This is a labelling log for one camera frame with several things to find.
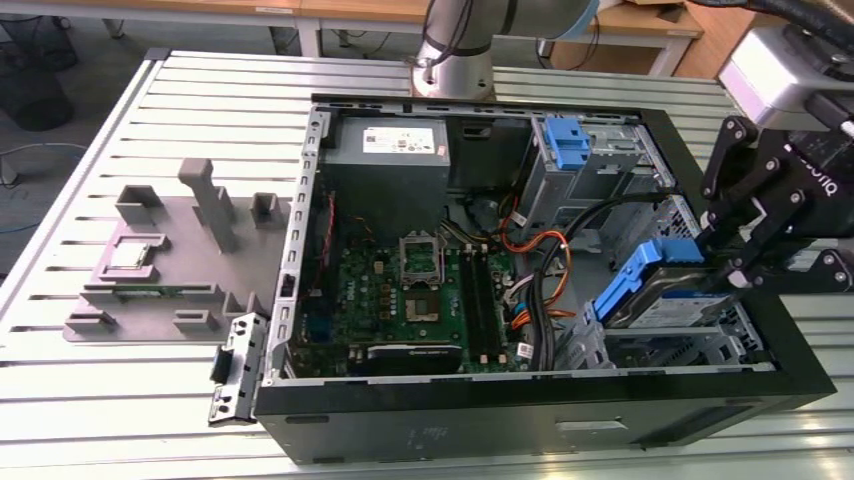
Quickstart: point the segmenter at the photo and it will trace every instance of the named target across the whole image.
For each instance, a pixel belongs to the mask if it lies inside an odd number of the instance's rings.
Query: expansion slot bracket
[[[216,382],[208,425],[248,425],[252,417],[252,399],[260,376],[260,361],[270,321],[257,313],[237,317],[231,322],[225,346],[217,347],[211,370]]]

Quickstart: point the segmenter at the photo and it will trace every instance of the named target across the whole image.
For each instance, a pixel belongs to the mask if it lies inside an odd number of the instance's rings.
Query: black cable
[[[21,182],[19,181],[19,178],[16,178],[12,183],[5,183],[5,180],[3,179],[3,157],[0,157],[0,186],[7,190],[15,190],[20,185]]]
[[[424,27],[422,28],[422,37],[427,38],[427,22],[430,21],[430,13],[432,12],[435,0],[430,1],[430,5],[427,6],[427,20],[424,21]],[[466,31],[468,30],[468,23],[471,21],[471,12],[474,10],[474,0],[466,0],[466,5],[463,5],[463,12],[459,16],[459,20],[456,20],[456,25],[454,26],[454,32],[451,33],[451,38],[448,40],[448,45],[442,50],[439,56],[432,60],[431,66],[439,65],[444,62],[451,56],[451,52],[456,50],[459,44],[463,41],[463,37],[466,36]]]
[[[674,193],[675,192],[672,191],[630,193],[627,195],[611,198],[608,200],[603,200],[599,203],[594,204],[587,209],[584,209],[584,211],[578,215],[578,217],[575,217],[575,220],[572,220],[572,223],[570,223],[570,226],[567,227],[566,232],[563,234],[567,244],[572,241],[572,238],[575,238],[575,234],[584,228],[584,226],[587,226],[587,224],[592,220],[595,220],[595,218],[603,212],[611,210],[614,207],[624,203],[662,202]],[[543,285],[543,279],[544,279],[543,272],[548,268],[548,265],[551,264],[552,259],[558,255],[559,250],[560,250],[560,242],[555,242],[554,245],[551,246],[551,249],[548,249],[548,252],[543,256],[542,268],[534,270],[534,280],[531,280],[531,287],[528,287],[531,290],[531,295],[527,301],[528,314],[531,316],[532,324],[538,324],[538,323],[543,324],[544,322],[551,322],[547,315],[544,314],[544,300],[542,295],[542,285]],[[532,285],[535,284],[539,285],[539,288],[532,288]],[[547,363],[544,367],[547,370],[554,369],[554,358],[551,358],[551,362]]]
[[[542,277],[543,271],[534,269],[534,279]],[[538,298],[543,298],[543,283],[532,281],[530,287],[531,302],[528,303],[528,314],[531,316],[531,324],[539,330],[539,344],[534,345],[534,351],[540,350],[538,370],[548,371],[554,369],[554,348],[555,348],[555,332],[551,325],[551,319],[546,313],[546,305],[538,302]]]
[[[362,54],[362,56],[364,57],[366,60],[367,60],[368,56],[374,55],[375,53],[378,53],[383,49],[383,47],[386,46],[386,42],[388,41],[388,37],[391,37],[391,32],[388,32],[386,34],[386,38],[383,38],[383,41],[379,42],[379,46],[374,50],[371,50],[368,53],[363,53]]]
[[[524,302],[527,305],[532,305],[534,301],[534,282],[528,283],[527,288],[524,289]],[[543,349],[542,349],[542,338],[543,332],[539,328],[538,320],[534,319],[534,315],[531,315],[531,346],[534,347],[534,354],[531,355],[531,370],[542,370],[540,366],[543,364]]]
[[[363,30],[362,33],[359,35],[354,35],[352,33],[350,33],[348,30],[332,30],[332,33],[335,35],[338,35],[338,38],[340,38],[342,40],[346,41],[344,37],[342,37],[343,33],[342,32],[347,32],[347,36],[352,37],[352,38],[362,38],[364,37],[364,34],[368,33],[367,30]]]
[[[705,7],[741,7],[767,13],[819,36],[849,55],[854,55],[854,28],[827,8],[803,0],[691,0]]]
[[[534,56],[536,57],[536,61],[539,62],[539,66],[543,67],[543,70],[551,70],[546,62],[543,62],[543,57],[539,56],[539,39],[534,39]]]
[[[570,71],[578,70],[584,65],[587,65],[587,62],[592,59],[592,56],[596,53],[596,49],[599,48],[599,36],[600,36],[599,15],[594,16],[594,20],[595,20],[595,23],[592,27],[592,36],[590,38],[590,43],[587,44],[587,48],[584,50],[584,58],[582,58],[582,61],[578,62],[578,65],[567,69]]]

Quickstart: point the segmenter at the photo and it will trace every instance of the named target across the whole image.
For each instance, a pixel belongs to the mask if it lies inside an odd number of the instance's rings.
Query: open computer chassis
[[[450,375],[327,372],[298,378],[291,350],[306,329],[303,246],[312,228],[323,228],[311,224],[312,197],[316,172],[324,168],[324,138],[336,118],[622,119],[644,132],[656,182],[682,192],[667,211],[691,224],[693,235],[705,210],[701,170],[662,111],[323,95],[314,103],[272,316],[249,315],[240,325],[232,324],[213,425],[256,419],[300,464],[542,454],[684,445],[759,413],[834,392],[779,298],[758,292],[745,295],[721,320],[743,329],[742,346],[753,351],[742,352],[742,361],[721,365],[547,372],[495,368]],[[639,216],[658,224],[676,218],[646,211]],[[651,224],[642,230],[654,237],[663,227]],[[583,272],[574,275],[583,278]]]

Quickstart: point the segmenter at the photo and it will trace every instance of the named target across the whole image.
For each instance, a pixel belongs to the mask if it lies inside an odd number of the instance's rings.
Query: sticker
[[[524,224],[528,222],[528,219],[524,218],[524,215],[522,215],[516,211],[510,212],[510,219],[516,222],[516,225],[519,225],[520,227],[524,227]]]
[[[275,8],[275,7],[255,7],[255,11],[259,13],[283,13],[286,15],[291,15],[294,10],[290,8]]]
[[[727,297],[691,291],[667,292],[628,328],[690,327]]]
[[[371,127],[364,130],[364,153],[435,155],[432,128]]]
[[[516,357],[527,358],[528,360],[534,358],[534,347],[527,343],[519,343],[516,347]]]
[[[695,37],[697,32],[691,32],[690,30],[667,30],[667,35],[671,37]]]

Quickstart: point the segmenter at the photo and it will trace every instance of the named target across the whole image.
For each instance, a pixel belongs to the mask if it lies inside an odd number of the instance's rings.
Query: aluminum table
[[[500,101],[667,110],[701,164],[734,111],[707,81],[495,69]],[[188,195],[184,157],[232,195],[288,199],[312,92],[407,95],[396,62],[172,52],[147,60],[0,287],[0,478],[854,478],[854,302],[786,305],[839,393],[682,448],[296,467],[260,426],[211,429],[213,346],[79,346],[61,328],[125,184]]]

